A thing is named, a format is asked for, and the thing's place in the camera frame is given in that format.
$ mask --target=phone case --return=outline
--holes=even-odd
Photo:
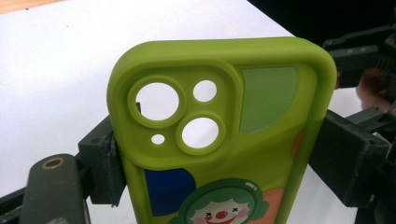
[[[128,50],[107,104],[137,222],[286,223],[335,74],[297,37]]]

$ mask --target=dark background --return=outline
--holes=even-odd
[[[396,0],[248,1],[293,35],[320,46],[325,39],[395,22]]]

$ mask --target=white surface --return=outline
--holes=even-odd
[[[290,33],[242,0],[65,1],[0,15],[0,196],[24,187],[37,161],[78,153],[108,114],[108,78],[127,49],[156,39],[282,35]],[[359,107],[353,90],[337,91],[331,104],[343,116]],[[354,212],[308,169],[288,223],[347,224]],[[90,205],[90,214],[94,224],[135,223],[126,191],[118,208]]]

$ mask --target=white circle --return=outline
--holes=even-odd
[[[199,149],[210,146],[219,136],[219,125],[208,118],[190,121],[183,129],[182,139],[192,148]]]
[[[162,134],[154,134],[151,137],[151,142],[155,145],[160,145],[165,141],[165,137]]]
[[[200,102],[211,101],[217,93],[216,84],[209,80],[200,81],[195,85],[193,94],[196,100]]]
[[[144,86],[136,95],[141,104],[141,114],[146,119],[164,120],[175,114],[178,108],[178,95],[171,86],[154,82]]]

